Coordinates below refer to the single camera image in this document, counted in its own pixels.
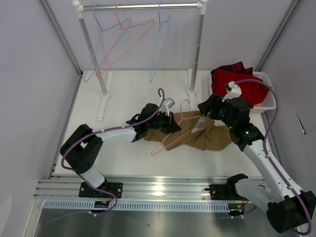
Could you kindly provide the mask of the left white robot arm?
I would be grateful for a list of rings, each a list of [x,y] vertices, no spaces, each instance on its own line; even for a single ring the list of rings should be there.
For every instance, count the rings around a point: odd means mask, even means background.
[[[172,112],[163,112],[156,104],[147,104],[139,114],[122,126],[93,130],[87,124],[80,125],[62,145],[60,155],[63,161],[90,187],[95,197],[103,197],[108,181],[95,165],[95,160],[103,147],[132,143],[143,139],[148,131],[160,130],[165,134],[175,133],[181,127]]]

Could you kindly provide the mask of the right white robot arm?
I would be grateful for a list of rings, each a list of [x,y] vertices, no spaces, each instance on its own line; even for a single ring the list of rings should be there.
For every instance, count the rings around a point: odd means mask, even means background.
[[[251,201],[265,212],[270,225],[278,233],[294,231],[308,224],[303,234],[309,235],[316,197],[311,191],[304,192],[268,151],[263,134],[250,122],[248,101],[238,97],[223,100],[221,96],[212,94],[197,107],[203,117],[220,120],[228,127],[233,143],[253,162],[269,187],[265,190],[244,177],[228,184],[226,195],[231,199],[241,196]]]

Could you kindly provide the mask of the tan brown skirt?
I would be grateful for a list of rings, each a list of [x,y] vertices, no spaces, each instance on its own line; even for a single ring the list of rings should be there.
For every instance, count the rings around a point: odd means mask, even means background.
[[[200,112],[183,112],[183,117],[185,118],[195,116],[200,116]],[[179,122],[181,118],[180,113],[175,113],[174,118],[176,122]],[[180,124],[181,131],[171,133],[170,136],[164,141],[164,145],[168,145],[174,139],[191,130],[198,122],[198,120],[198,118],[194,118],[182,121]],[[210,118],[206,118],[206,121],[202,124],[202,126],[202,130],[190,132],[188,135],[184,136],[178,142],[167,148],[167,150],[170,151],[181,145],[186,145],[202,151],[221,151],[232,143],[228,127],[216,126],[215,121]],[[150,130],[148,131],[144,140],[161,143],[166,136],[167,134],[163,133],[160,130]]]

